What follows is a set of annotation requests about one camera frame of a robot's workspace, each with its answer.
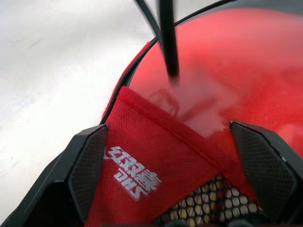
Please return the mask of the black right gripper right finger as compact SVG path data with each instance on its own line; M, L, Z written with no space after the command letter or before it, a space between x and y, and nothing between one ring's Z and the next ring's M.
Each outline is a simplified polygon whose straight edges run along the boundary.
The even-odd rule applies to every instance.
M272 223L303 224L303 158L276 132L231 122L241 164Z

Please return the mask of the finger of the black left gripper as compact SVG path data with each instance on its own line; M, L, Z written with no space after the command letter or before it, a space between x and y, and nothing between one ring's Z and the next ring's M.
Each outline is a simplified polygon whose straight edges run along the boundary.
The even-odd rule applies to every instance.
M174 26L173 0L158 0L161 47L170 78L179 76L178 51Z

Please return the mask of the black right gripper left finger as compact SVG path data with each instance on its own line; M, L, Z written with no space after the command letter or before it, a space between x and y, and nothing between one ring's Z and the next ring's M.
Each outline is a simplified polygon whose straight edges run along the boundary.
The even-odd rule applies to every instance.
M84 227L100 180L108 126L73 136L0 227Z

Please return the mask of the red table tennis paddle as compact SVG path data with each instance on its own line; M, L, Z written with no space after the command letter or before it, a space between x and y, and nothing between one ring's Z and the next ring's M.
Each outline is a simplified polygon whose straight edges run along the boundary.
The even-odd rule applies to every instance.
M138 165L129 195L173 204L215 174L246 184L230 122L276 132L303 158L303 17L224 9L177 27L179 78L167 77L160 46L139 63L130 141Z

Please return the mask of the black paddle case red lining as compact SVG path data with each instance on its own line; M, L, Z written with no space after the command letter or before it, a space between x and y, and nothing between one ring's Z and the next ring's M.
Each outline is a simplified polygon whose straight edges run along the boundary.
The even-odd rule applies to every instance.
M179 75L148 43L116 86L86 227L303 227L303 0L180 20Z

